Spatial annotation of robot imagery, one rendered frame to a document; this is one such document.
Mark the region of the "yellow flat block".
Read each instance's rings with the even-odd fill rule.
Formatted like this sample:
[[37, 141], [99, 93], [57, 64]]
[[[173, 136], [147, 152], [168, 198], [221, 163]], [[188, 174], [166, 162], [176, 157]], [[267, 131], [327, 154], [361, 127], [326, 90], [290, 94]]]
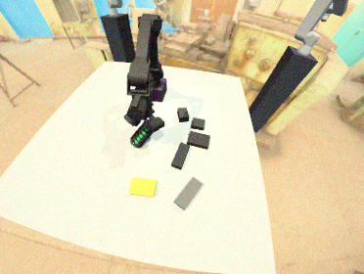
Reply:
[[129, 194], [154, 197], [157, 183], [158, 182], [156, 180], [137, 179], [133, 177]]

